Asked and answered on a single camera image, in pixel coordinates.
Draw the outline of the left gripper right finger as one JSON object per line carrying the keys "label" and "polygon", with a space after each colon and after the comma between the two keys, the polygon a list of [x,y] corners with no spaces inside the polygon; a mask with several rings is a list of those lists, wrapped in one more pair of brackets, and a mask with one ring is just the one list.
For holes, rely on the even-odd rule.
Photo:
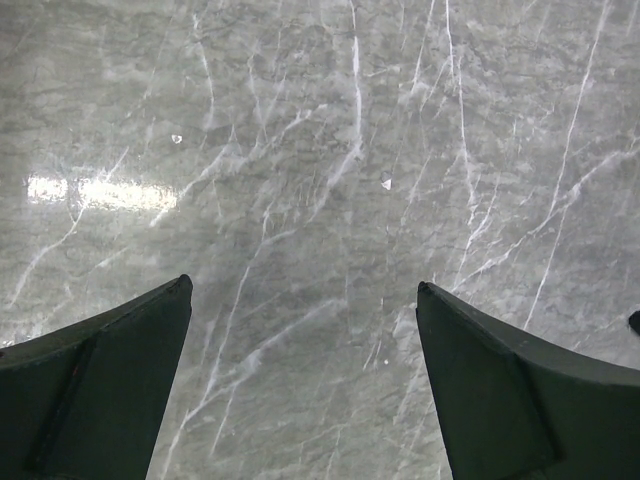
{"label": "left gripper right finger", "polygon": [[433,283],[416,319],[455,479],[636,479],[639,372],[565,349]]}

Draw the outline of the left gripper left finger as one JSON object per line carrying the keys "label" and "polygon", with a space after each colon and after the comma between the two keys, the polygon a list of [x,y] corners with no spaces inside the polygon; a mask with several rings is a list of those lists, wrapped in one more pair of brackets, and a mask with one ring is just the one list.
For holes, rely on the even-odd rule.
{"label": "left gripper left finger", "polygon": [[181,275],[1,350],[4,479],[146,477],[190,323]]}

